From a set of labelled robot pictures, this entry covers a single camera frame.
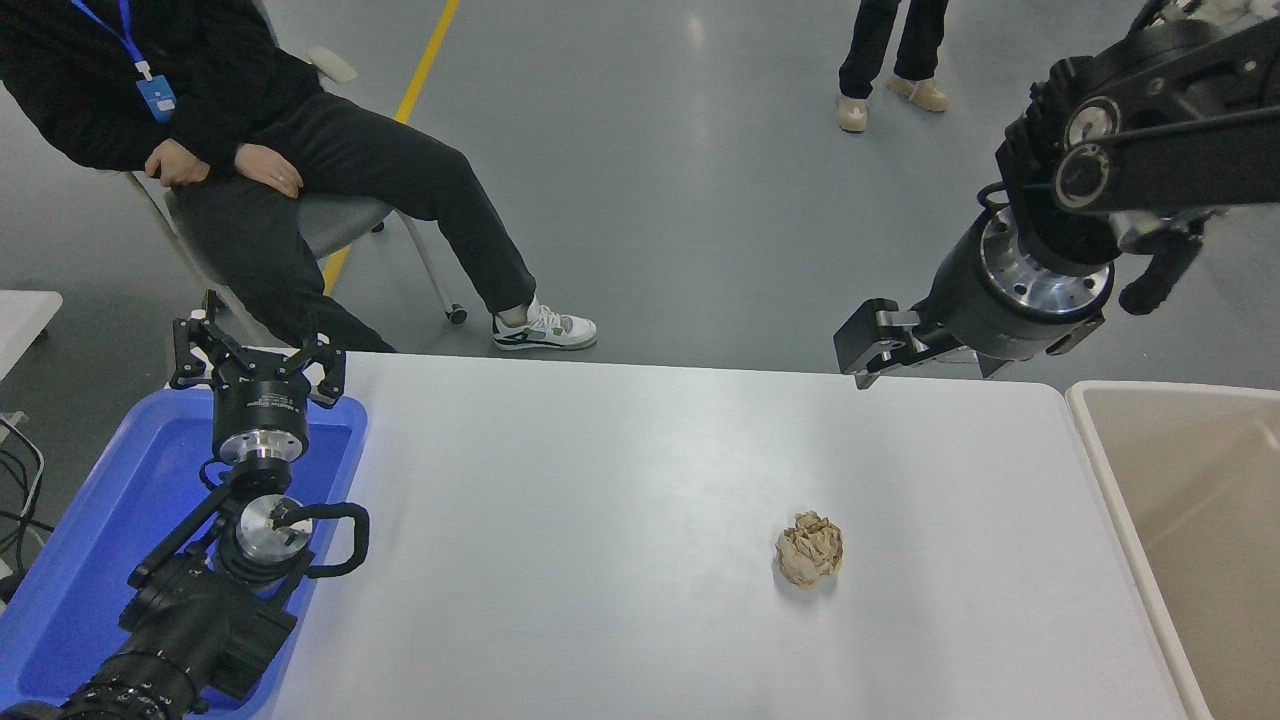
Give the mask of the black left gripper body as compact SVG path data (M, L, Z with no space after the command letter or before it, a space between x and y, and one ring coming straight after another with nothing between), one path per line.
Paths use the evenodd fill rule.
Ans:
M224 443L251 430L279 430L307 441L306 404L310 380L302 374L279 377L265 361L246 370L228 361L212 369L212 439Z

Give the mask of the seated person's left hand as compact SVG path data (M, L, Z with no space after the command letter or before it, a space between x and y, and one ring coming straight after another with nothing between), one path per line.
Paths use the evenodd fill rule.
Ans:
M251 181L297 199L305 186L300 172L278 151L257 143L242 143L234 158L236 170Z

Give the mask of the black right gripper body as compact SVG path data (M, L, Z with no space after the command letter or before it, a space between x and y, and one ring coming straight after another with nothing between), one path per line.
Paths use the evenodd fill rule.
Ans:
M1036 259L1012 214L986 213L934 275L919 307L960 345L1000 360L1065 350L1108 299L1108 269L1061 274Z

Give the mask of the seated person's right hand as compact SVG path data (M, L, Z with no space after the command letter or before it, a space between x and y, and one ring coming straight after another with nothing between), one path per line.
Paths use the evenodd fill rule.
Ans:
M143 173L161 187L198 184L209 178L211 167L173 138L157 145L143 164Z

